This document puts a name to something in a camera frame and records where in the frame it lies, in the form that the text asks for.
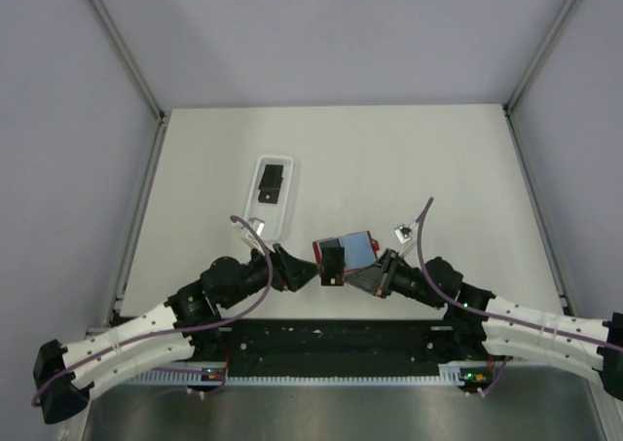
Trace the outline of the red leather card holder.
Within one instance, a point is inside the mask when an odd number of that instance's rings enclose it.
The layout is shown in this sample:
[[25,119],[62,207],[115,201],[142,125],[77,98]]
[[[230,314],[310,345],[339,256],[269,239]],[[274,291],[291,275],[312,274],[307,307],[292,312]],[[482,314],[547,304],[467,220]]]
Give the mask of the red leather card holder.
[[[346,271],[365,268],[378,259],[380,246],[369,231],[350,233],[332,238],[338,238],[341,247],[345,250]],[[312,250],[317,264],[321,263],[321,251],[318,248],[318,242],[321,240],[316,240],[312,243]]]

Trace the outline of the black VIP credit card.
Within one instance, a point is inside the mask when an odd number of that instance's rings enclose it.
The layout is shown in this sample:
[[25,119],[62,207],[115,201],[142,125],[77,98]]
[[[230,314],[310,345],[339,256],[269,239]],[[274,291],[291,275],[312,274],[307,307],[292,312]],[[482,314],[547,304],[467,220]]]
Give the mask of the black VIP credit card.
[[341,246],[321,250],[320,284],[343,286],[345,282],[345,250]]

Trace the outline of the white plastic tray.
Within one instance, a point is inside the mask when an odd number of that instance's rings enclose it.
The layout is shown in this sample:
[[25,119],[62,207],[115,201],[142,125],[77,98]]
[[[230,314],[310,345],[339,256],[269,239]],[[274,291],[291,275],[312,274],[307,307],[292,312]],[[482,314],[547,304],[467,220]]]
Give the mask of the white plastic tray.
[[243,218],[264,222],[260,237],[279,241],[288,212],[294,160],[285,155],[263,155],[254,168]]

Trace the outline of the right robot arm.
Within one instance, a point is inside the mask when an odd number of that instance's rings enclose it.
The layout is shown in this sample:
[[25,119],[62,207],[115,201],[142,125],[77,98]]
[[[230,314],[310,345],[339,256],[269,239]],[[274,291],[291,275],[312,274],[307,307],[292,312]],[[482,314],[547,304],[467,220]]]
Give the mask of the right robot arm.
[[580,376],[622,399],[622,314],[580,318],[531,309],[470,285],[440,257],[410,266],[394,250],[345,276],[346,283],[375,297],[398,293],[434,309],[455,332],[457,352],[530,360]]

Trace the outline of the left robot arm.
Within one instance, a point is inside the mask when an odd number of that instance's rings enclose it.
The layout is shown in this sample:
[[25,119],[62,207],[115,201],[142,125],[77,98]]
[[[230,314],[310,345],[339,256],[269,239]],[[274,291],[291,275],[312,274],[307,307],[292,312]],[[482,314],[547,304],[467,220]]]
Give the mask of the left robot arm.
[[143,372],[219,356],[221,330],[233,323],[221,310],[255,293],[295,292],[317,274],[315,263],[292,256],[280,244],[252,250],[246,263],[220,257],[199,279],[134,319],[83,341],[42,345],[33,368],[32,404],[41,409],[44,423],[64,422]]

